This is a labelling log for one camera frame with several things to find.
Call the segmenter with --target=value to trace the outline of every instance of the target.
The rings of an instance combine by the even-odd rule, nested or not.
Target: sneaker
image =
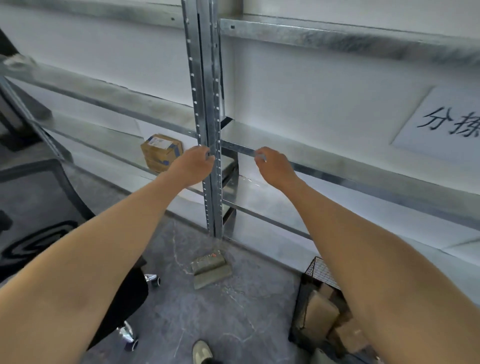
[[[213,358],[212,351],[203,340],[198,340],[192,349],[193,364],[202,364],[205,359]]]

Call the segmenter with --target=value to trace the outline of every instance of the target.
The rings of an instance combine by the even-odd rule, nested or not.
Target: black chair
[[[0,282],[94,216],[56,159],[0,171]],[[147,282],[160,284],[157,275],[143,274],[145,264],[140,257],[127,274],[89,348],[117,330],[125,350],[135,350],[138,337],[126,320],[147,298]]]

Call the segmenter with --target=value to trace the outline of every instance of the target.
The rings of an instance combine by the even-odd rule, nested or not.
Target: shelf panel
[[[181,6],[115,0],[0,0],[0,4],[183,29]]]
[[[40,63],[13,69],[5,66],[4,60],[0,56],[0,75],[196,138],[195,115],[190,106]]]
[[[225,36],[398,61],[480,65],[480,41],[355,25],[242,15],[220,19]]]
[[[249,156],[262,146],[284,153],[301,173],[480,230],[480,195],[442,187],[232,121],[222,147]]]
[[[140,148],[144,140],[139,136],[117,132],[60,113],[54,113],[48,118],[37,119],[36,122],[46,131],[58,133],[154,176],[158,175],[147,167]],[[201,183],[190,187],[189,190],[203,195]]]
[[[224,204],[310,239],[299,213],[285,195],[267,184],[236,175],[223,188]]]

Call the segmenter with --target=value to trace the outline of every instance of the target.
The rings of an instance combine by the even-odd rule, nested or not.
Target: brown cardboard package
[[[313,291],[297,319],[296,326],[314,345],[318,346],[325,340],[339,314],[338,308],[328,298]]]
[[[172,162],[183,154],[180,140],[162,134],[152,135],[141,148],[147,166],[158,173],[165,172]]]
[[[328,337],[338,354],[356,353],[370,345],[358,322],[352,317],[336,327]]]

